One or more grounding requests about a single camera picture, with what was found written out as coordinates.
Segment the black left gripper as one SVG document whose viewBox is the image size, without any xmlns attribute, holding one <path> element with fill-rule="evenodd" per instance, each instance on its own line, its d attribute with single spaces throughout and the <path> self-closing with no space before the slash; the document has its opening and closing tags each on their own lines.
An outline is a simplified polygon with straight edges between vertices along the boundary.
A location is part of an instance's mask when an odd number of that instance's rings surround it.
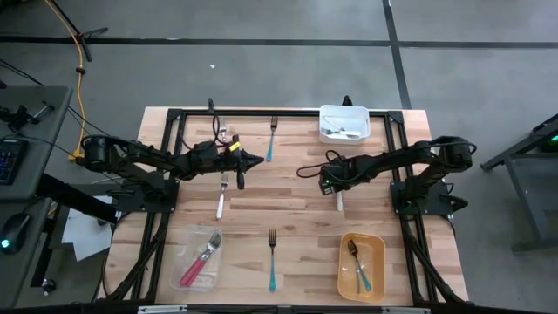
<svg viewBox="0 0 558 314">
<path fill-rule="evenodd" d="M 245 188 L 244 173 L 263 163 L 261 156 L 248 153 L 240 149 L 240 136 L 233 135 L 232 140 L 224 145 L 224 150 L 219 151 L 218 146 L 212 141 L 199 144 L 201 149 L 189 152 L 188 174 L 191 177 L 197 174 L 236 172 L 236 185 L 239 189 Z"/>
</svg>

